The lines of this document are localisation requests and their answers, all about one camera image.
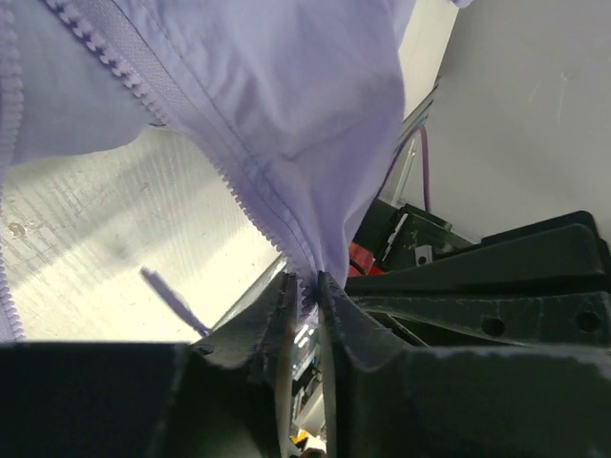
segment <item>zipper tape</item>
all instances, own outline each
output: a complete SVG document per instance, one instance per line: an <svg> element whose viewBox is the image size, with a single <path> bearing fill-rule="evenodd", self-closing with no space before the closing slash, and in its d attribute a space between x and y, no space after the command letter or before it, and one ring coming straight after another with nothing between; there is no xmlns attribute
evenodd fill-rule
<svg viewBox="0 0 611 458"><path fill-rule="evenodd" d="M13 22L11 0L0 0L0 202L23 116L23 82ZM25 333L12 301L0 248L0 342L23 339Z"/></svg>

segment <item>red component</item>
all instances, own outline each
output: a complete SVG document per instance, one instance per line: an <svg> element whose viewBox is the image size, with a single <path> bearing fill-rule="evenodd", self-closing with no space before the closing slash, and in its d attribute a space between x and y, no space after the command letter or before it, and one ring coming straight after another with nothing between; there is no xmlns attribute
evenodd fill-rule
<svg viewBox="0 0 611 458"><path fill-rule="evenodd" d="M373 258L373 253L366 250L365 248L360 247L356 243L350 245L349 253L350 259L359 264L363 268L365 273L369 275L371 269L373 268L373 263L375 262L375 259ZM349 277L358 277L360 275L362 274L357 269L350 266L348 270Z"/></svg>

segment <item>stitching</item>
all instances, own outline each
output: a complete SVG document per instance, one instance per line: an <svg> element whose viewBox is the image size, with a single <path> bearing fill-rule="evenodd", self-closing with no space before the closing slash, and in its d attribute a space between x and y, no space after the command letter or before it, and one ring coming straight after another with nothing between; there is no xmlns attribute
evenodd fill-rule
<svg viewBox="0 0 611 458"><path fill-rule="evenodd" d="M179 57L180 61L182 62L182 64L184 65L184 67L186 69L188 69L189 73L191 74L191 76L195 79L195 81L198 83L198 86L200 87L201 91L204 93L206 99L208 100L208 102L210 103L210 105L216 110L217 114L219 115L219 118L222 120L222 122L224 123L225 127L229 130L229 132L231 132L233 134L233 136L240 142L240 144L242 145L244 151L250 156L251 159L253 159L253 163L256 165L258 172L264 177L265 179L265 183L269 186L269 189L274 193L274 195L278 198L278 200L284 205L284 207L286 208L286 210L288 211L288 213L291 215L291 217L295 220L295 222L297 223L297 226L299 227L300 224L297 221L297 219L295 218L295 216L293 215L293 212L290 210L290 208L288 208L288 205L286 205L286 202L284 201L284 199L278 194L278 191L276 190L276 188L274 186L272 186L272 184L269 182L269 180L267 179L267 176L265 174L265 172L263 171L261 165L259 164L258 160L252 155L252 153L248 150L248 148L246 148L246 145L244 144L244 142L242 141L242 139L240 138L240 136L234 131L234 129L232 128L232 126L229 124L229 122L227 121L227 119L225 119L225 117L221 114L221 111L219 110L219 108L217 107L217 105L214 103L214 101L212 100L212 98L210 97L210 95L208 94L208 92L202 87L200 80L196 77L196 73L195 71L185 62L184 60L184 56L179 52L179 50L176 48L176 45L173 43L173 41L170 39L170 37L166 34L165 30L161 27L161 25L157 22L157 20L155 19L155 17L153 17L153 15L151 14L151 12L147 9L146 5L144 5L142 3L142 0L138 0L139 4L144 8L144 10L146 11L147 16L151 19L151 21L155 24L155 26L158 28L158 31L160 33L163 34L164 38L166 39L166 41L168 42L168 44L170 45L170 47L172 48L172 50L175 52L175 54ZM204 117L207 117L204 113L202 113L200 110L198 110ZM213 126L213 128L215 129L215 131L217 131L217 133L219 134L219 136L221 138L223 138L223 135L217 130L217 128L215 126ZM225 146L227 147L227 150L232 154L233 156L233 151L232 149L229 147L229 145L226 144L226 141L223 138L223 143L225 143ZM244 176L246 177L246 179L249 181L250 185L252 186L253 189L257 189L257 187L252 183L252 181L250 181L250 178L248 177L248 174L246 172L244 172ZM259 197L261 199L261 201L264 202L263 197L259 194ZM314 256L313 253L311 252L311 250L309 249L309 246L304 247L304 245L302 244L302 239L303 237L299 238L297 237L297 234L295 234L295 232L293 231L293 228L290 227L290 225L288 225L286 223L286 221L284 221L283 218L280 217L280 215L278 215L273 209L271 209L269 207L269 205L266 205L267 208L269 208L269 210L276 216L276 218L278 218L283 224L284 226L286 226L286 228L289 230L289 232L293 235L293 237L295 238L295 240L298 242L299 246L301 247L302 251L304 252L304 255L306 258L308 259L312 259L314 260Z"/></svg>

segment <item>translucent corrugated panel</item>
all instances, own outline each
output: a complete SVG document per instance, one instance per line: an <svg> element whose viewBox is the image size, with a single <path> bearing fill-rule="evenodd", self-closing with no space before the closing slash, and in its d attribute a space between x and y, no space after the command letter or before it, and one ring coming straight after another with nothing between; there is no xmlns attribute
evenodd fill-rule
<svg viewBox="0 0 611 458"><path fill-rule="evenodd" d="M30 339L194 340L141 265L212 326L278 257L201 151L162 130L111 152L15 168L2 204L10 285Z"/></svg>

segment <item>purple zipper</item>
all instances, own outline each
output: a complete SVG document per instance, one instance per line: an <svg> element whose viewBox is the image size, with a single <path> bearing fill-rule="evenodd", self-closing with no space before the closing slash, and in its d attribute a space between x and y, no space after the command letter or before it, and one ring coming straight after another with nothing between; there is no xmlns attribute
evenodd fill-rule
<svg viewBox="0 0 611 458"><path fill-rule="evenodd" d="M186 128L177 121L177 116L172 110L180 113L183 116L182 119L188 118L206 122L205 116L184 95L178 84L161 66L148 45L114 2L93 2L91 0L44 1L64 25L140 99L161 124L191 137L193 135L199 136L197 126L190 125L190 132L187 132ZM98 32L91 21L95 21L100 30L120 31L122 39L111 44L106 37ZM146 74L138 74L135 67L146 68ZM247 166L236 165L238 159L235 159L236 163L229 165L231 159L221 157L214 148L207 149L204 153L222 177L223 182L246 216L265 238L285 256L289 270L300 279L304 304L312 304L311 291L315 282L315 275L310 266L313 264L311 261L313 256L303 237L284 237L284 240L282 240L277 236L277 231L274 231L264 222L265 219L273 219L274 212L267 207L261 197L252 195L252 189L249 188L248 184L245 184L246 179L236 177L239 173L242 173L245 177L246 173L243 168ZM227 166L234 172L233 174L228 173ZM267 212L269 218L261 218L261 214L264 215L265 212ZM293 235L301 234L300 230L295 231L294 228L288 230ZM309 307L305 307L305 314L309 315L309 311Z"/></svg>
<svg viewBox="0 0 611 458"><path fill-rule="evenodd" d="M11 165L23 113L23 84L13 22L11 0L0 0L0 186ZM0 342L23 339L25 334L12 301L0 251Z"/></svg>

